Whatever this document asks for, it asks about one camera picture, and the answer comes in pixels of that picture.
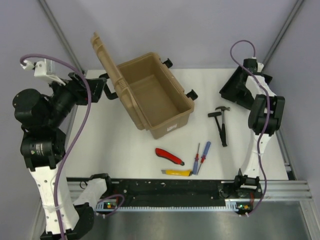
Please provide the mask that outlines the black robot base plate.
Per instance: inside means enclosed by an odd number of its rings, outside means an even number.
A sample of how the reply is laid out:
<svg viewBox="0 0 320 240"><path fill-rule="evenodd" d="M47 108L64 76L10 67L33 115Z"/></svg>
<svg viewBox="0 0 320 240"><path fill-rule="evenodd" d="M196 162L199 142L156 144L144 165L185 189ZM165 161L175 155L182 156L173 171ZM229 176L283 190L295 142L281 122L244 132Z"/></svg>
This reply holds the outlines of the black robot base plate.
<svg viewBox="0 0 320 240"><path fill-rule="evenodd" d="M258 200L262 188L246 191L219 180L113 178L102 197L114 194L124 195L123 207L222 207L230 199Z"/></svg>

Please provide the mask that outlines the black tool box tray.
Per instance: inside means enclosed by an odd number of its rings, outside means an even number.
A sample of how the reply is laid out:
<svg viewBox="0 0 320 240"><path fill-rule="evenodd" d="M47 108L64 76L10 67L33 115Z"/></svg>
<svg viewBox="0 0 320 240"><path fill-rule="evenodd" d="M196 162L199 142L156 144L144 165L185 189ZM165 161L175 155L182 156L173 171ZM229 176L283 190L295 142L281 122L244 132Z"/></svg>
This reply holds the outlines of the black tool box tray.
<svg viewBox="0 0 320 240"><path fill-rule="evenodd" d="M236 103L247 110L251 110L254 98L251 92L246 88L248 73L240 66L219 91L221 97L225 100Z"/></svg>

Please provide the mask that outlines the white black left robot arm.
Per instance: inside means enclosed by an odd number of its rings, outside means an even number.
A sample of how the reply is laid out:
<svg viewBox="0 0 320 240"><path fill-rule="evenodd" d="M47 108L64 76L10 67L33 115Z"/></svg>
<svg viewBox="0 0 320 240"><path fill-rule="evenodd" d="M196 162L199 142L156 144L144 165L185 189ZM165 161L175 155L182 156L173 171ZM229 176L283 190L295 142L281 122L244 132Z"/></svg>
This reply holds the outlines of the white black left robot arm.
<svg viewBox="0 0 320 240"><path fill-rule="evenodd" d="M43 240L84 237L94 225L98 201L109 198L114 191L109 175L98 173L86 180L86 188L77 200L71 199L66 173L60 170L66 153L66 135L60 125L74 106L98 102L107 80L82 80L74 72L68 76L62 83L49 84L51 96L28 88L12 101L14 116L23 130L20 153L37 184L45 213Z"/></svg>

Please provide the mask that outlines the tan plastic tool box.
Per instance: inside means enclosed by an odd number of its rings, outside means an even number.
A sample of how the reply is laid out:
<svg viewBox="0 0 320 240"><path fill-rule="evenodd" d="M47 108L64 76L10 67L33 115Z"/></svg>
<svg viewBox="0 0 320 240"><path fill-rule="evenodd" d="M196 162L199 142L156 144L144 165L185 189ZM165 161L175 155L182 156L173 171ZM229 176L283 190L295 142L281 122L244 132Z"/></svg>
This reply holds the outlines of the tan plastic tool box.
<svg viewBox="0 0 320 240"><path fill-rule="evenodd" d="M194 90L185 93L170 71L170 59L161 61L157 53L148 52L117 65L97 32L90 42L115 90L106 93L119 98L137 129L159 139L188 123L198 95Z"/></svg>

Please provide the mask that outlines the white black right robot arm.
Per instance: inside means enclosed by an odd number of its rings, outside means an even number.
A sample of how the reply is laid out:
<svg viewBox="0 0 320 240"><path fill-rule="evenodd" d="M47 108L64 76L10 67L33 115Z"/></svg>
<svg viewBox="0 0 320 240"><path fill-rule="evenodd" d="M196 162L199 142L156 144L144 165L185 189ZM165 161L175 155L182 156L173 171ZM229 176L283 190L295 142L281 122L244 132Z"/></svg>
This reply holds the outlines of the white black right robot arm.
<svg viewBox="0 0 320 240"><path fill-rule="evenodd" d="M245 88L254 98L248 116L251 132L248 150L233 185L234 194L245 198L259 188L260 174L266 178L262 170L262 157L268 142L281 126L285 98L270 89L266 82L267 76L261 73L263 64L255 57L245 59L241 68L248 73Z"/></svg>

